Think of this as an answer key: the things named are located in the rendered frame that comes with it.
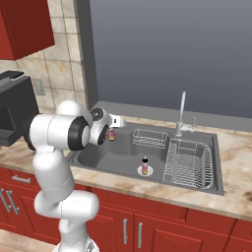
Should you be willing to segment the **red cupboard door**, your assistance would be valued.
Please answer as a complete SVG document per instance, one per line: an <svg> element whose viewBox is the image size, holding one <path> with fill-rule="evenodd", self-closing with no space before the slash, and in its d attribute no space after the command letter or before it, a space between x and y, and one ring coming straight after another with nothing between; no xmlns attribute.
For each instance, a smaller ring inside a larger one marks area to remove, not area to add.
<svg viewBox="0 0 252 252"><path fill-rule="evenodd" d="M230 237L223 252L252 252L252 241Z"/></svg>
<svg viewBox="0 0 252 252"><path fill-rule="evenodd" d="M12 210L12 206L10 210L11 213L8 213L3 204L2 199L0 198L0 227L10 231L17 231L19 229L19 223L17 222L15 212Z"/></svg>
<svg viewBox="0 0 252 252"><path fill-rule="evenodd" d="M138 224L143 223L138 249ZM136 252L223 252L228 236L171 221L135 215Z"/></svg>
<svg viewBox="0 0 252 252"><path fill-rule="evenodd" d="M128 243L123 243L123 220L128 219ZM134 252L134 215L116 207L101 205L98 214L87 222L91 239L100 252Z"/></svg>
<svg viewBox="0 0 252 252"><path fill-rule="evenodd" d="M14 218L19 222L22 233L28 237L56 245L60 241L58 219L41 216L35 212L34 199L38 190L20 186L7 186L7 191L19 209Z"/></svg>

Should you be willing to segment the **silver sink tap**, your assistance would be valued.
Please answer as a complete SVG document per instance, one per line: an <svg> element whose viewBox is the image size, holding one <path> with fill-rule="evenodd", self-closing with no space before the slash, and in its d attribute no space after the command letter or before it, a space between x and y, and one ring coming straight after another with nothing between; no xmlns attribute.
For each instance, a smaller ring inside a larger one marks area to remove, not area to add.
<svg viewBox="0 0 252 252"><path fill-rule="evenodd" d="M176 130L175 135L177 137L181 137L183 132L193 133L196 128L196 118L193 118L193 124L191 126L185 126L183 124L183 113L184 113L184 105L185 105L186 92L182 93L181 102L180 102L180 110L179 110L179 119L176 122Z"/></svg>

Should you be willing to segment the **red wall cupboard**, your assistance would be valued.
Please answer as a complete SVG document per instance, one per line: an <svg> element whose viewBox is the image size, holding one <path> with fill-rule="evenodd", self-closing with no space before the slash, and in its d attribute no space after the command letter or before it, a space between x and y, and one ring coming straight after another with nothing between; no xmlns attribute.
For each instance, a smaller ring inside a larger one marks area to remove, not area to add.
<svg viewBox="0 0 252 252"><path fill-rule="evenodd" d="M0 60L17 60L55 44L47 0L0 0Z"/></svg>

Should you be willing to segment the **grey window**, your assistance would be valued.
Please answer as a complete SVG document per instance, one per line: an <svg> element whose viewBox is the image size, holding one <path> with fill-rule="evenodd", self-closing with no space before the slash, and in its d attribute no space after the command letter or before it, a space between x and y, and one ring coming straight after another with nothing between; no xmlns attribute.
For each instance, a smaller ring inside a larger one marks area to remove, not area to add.
<svg viewBox="0 0 252 252"><path fill-rule="evenodd" d="M252 132L252 0L76 0L88 106Z"/></svg>

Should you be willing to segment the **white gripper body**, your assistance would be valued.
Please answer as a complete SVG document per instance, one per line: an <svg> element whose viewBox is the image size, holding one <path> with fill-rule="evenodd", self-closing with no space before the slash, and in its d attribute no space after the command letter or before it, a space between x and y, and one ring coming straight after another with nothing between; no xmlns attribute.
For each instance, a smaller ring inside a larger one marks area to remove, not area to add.
<svg viewBox="0 0 252 252"><path fill-rule="evenodd" d="M110 128L122 128L126 126L126 121L120 115L110 114Z"/></svg>

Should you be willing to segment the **black coffee machine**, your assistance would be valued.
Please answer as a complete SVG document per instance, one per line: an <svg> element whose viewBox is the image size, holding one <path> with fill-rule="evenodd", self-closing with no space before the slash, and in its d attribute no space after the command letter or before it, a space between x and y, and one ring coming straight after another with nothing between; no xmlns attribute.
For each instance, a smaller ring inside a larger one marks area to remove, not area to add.
<svg viewBox="0 0 252 252"><path fill-rule="evenodd" d="M22 71L0 74L0 146L10 147L23 136L23 125L39 114L32 79Z"/></svg>

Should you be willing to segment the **grey kitchen sink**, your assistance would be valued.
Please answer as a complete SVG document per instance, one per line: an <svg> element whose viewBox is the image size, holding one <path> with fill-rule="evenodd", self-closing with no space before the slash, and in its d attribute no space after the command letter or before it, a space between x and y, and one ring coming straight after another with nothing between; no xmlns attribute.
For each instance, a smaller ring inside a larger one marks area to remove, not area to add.
<svg viewBox="0 0 252 252"><path fill-rule="evenodd" d="M133 133L136 129L166 133L167 139L165 148L158 149L135 145L133 143ZM196 189L171 184L162 180L168 146L171 139L199 142L207 145L211 149L214 172L214 184L211 188ZM151 176L144 177L137 171L137 168L142 165L143 157L148 158L148 165L154 169L154 172ZM126 127L115 130L114 141L106 141L100 146L89 144L81 151L69 153L67 155L67 160L71 165L76 167L86 167L96 171L122 175L221 196L224 194L218 136L215 134L184 132L181 137L177 137L175 135L175 130L172 128L129 123Z"/></svg>

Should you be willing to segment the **grey wall outlet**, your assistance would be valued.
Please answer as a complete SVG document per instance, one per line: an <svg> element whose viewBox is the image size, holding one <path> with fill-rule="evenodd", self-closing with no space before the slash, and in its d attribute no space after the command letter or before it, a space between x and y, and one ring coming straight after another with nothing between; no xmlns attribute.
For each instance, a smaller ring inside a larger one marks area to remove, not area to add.
<svg viewBox="0 0 252 252"><path fill-rule="evenodd" d="M33 83L35 93L37 95L45 95L42 79L33 79L32 83Z"/></svg>

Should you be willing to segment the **red drawer front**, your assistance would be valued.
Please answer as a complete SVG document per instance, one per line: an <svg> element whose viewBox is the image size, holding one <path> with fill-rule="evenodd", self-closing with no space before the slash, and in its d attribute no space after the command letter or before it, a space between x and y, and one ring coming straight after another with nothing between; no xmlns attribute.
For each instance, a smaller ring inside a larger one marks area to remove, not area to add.
<svg viewBox="0 0 252 252"><path fill-rule="evenodd" d="M192 227L229 235L235 219L198 210L187 211L186 223Z"/></svg>
<svg viewBox="0 0 252 252"><path fill-rule="evenodd" d="M97 194L99 200L105 204L186 222L187 209L183 207L121 193L110 192L82 184L76 184L75 188Z"/></svg>
<svg viewBox="0 0 252 252"><path fill-rule="evenodd" d="M232 235L240 239L252 241L252 221L237 220Z"/></svg>
<svg viewBox="0 0 252 252"><path fill-rule="evenodd" d="M27 172L11 169L10 170L10 175L11 175L12 183L15 184L15 185L18 185L18 186L24 187L24 188L35 189L35 190L39 189L39 184L38 184L38 182L36 180L36 177L32 173L27 173ZM12 176L15 176L15 175L18 175L19 177L23 177L25 179L30 177L31 178L31 184L23 183L23 182L19 182L19 181L14 181L12 179Z"/></svg>

